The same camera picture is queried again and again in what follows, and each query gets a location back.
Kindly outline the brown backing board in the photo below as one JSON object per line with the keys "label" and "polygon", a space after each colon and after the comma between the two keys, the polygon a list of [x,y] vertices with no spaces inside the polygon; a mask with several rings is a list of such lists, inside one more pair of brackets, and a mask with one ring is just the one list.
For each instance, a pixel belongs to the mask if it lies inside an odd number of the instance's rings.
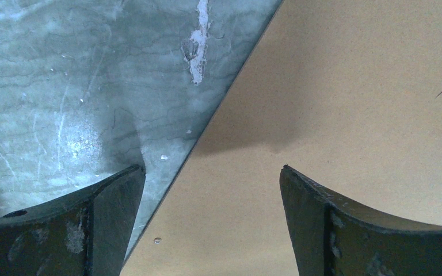
{"label": "brown backing board", "polygon": [[284,1],[122,275],[297,275],[284,165],[442,225],[442,1]]}

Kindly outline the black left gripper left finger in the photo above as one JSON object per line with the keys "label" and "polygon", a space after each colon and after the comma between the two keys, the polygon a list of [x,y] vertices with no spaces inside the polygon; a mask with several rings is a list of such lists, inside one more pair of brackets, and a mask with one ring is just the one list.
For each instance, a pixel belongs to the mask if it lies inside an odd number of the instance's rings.
{"label": "black left gripper left finger", "polygon": [[0,275],[119,275],[145,179],[136,164],[0,217]]}

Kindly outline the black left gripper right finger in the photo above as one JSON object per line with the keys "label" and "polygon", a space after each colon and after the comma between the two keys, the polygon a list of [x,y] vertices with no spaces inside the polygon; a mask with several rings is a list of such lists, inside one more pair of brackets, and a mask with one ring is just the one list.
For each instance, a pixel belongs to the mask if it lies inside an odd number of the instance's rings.
{"label": "black left gripper right finger", "polygon": [[280,191],[300,275],[442,275],[442,226],[394,216],[290,166]]}

